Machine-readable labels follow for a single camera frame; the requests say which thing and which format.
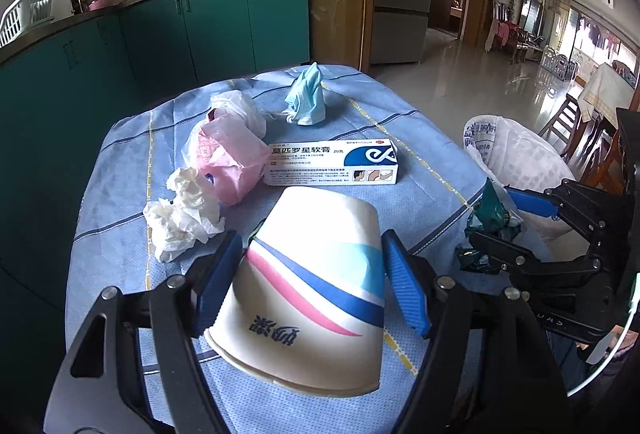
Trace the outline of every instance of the pink plastic bag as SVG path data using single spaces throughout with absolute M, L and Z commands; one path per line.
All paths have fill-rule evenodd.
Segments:
M 261 178 L 271 149 L 245 127 L 244 121 L 224 115 L 197 124 L 182 154 L 187 165 L 213 180 L 220 201 L 235 205 Z

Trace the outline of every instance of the pink stripe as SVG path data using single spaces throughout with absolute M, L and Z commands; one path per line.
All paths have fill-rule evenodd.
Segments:
M 271 264 L 262 258 L 255 250 L 249 248 L 244 254 L 246 260 L 253 264 L 265 279 L 275 288 L 275 290 L 282 295 L 287 302 L 289 302 L 295 309 L 302 313 L 306 318 L 312 320 L 319 326 L 322 326 L 329 331 L 346 335 L 348 337 L 361 337 L 362 335 L 352 333 L 349 330 L 339 326 L 331 319 L 322 315 L 316 308 L 314 308 L 296 289 L 279 274 Z

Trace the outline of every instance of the television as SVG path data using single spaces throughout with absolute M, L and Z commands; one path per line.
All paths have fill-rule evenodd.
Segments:
M 522 0 L 520 19 L 518 26 L 524 31 L 536 35 L 538 32 L 537 21 L 540 14 L 540 3 L 537 0 Z

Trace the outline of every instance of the white box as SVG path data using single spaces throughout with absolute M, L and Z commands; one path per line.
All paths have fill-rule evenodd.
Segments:
M 384 140 L 274 143 L 264 182 L 274 186 L 389 185 L 398 176 L 396 148 Z

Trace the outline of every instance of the white tissue paper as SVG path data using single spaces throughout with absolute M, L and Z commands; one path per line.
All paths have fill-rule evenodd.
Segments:
M 241 118 L 246 128 L 258 138 L 262 139 L 267 134 L 267 122 L 264 116 L 256 107 L 253 99 L 242 91 L 235 90 L 215 94 L 211 97 L 211 109 L 213 117 L 209 113 L 209 121 L 225 114 L 231 114 Z
M 162 262 L 174 260 L 191 248 L 196 239 L 207 242 L 225 229 L 213 185 L 198 169 L 176 169 L 166 181 L 166 187 L 176 192 L 173 204 L 160 199 L 148 202 L 143 210 L 151 228 L 156 259 Z

